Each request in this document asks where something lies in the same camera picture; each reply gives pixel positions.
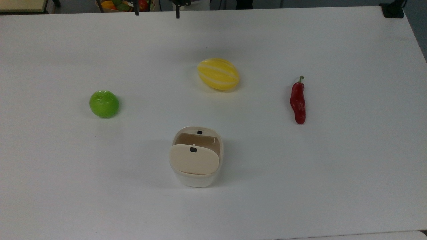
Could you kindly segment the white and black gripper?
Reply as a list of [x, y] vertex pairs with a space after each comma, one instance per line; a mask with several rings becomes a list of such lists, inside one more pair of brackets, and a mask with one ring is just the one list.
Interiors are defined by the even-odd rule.
[[[180, 7], [190, 6], [191, 0], [169, 0], [172, 4], [176, 6], [176, 18], [180, 18]], [[134, 2], [134, 12], [136, 16], [140, 14], [140, 6], [138, 2]]]

